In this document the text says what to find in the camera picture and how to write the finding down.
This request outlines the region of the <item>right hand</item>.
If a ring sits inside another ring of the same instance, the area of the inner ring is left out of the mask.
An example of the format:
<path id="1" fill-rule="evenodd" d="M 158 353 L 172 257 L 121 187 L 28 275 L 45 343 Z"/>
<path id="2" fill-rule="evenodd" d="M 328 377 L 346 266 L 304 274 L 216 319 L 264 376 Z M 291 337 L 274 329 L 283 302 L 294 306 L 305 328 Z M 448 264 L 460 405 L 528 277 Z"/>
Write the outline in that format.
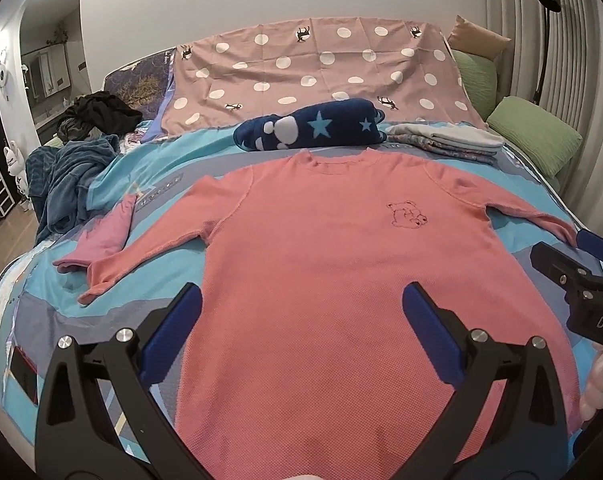
<path id="1" fill-rule="evenodd" d="M 587 377 L 585 392 L 579 402 L 579 412 L 584 422 L 589 422 L 603 410 L 603 346 L 594 342 L 593 348 L 595 357 Z"/>

